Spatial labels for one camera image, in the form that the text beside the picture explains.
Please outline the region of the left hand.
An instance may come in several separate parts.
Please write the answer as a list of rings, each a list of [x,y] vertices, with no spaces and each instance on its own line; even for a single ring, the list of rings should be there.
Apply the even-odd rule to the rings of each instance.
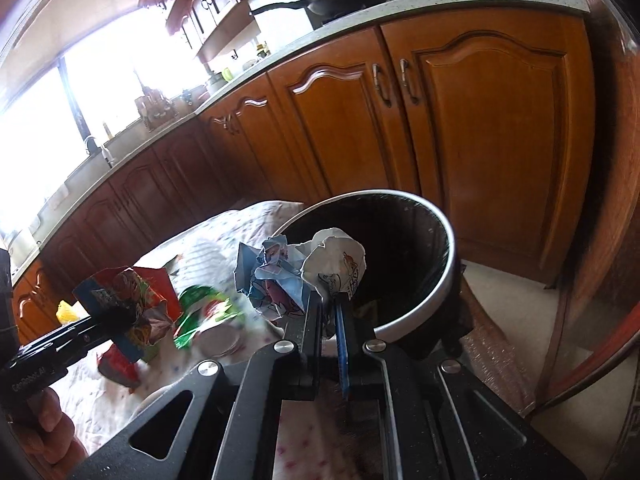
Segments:
[[[10,421],[17,441],[43,479],[66,479],[88,457],[52,388],[10,411]]]

